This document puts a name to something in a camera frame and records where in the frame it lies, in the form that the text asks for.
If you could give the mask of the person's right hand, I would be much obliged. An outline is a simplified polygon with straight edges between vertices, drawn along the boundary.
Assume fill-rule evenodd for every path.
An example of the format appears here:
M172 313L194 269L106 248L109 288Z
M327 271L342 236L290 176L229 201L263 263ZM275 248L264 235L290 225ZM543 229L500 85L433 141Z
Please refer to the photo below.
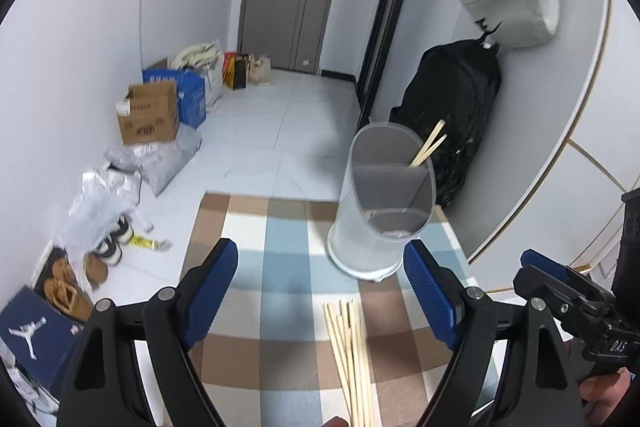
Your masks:
M583 400L593 405L587 415L590 426L602 425L623 399L632 380L628 369L616 373L593 376L579 385L579 394Z

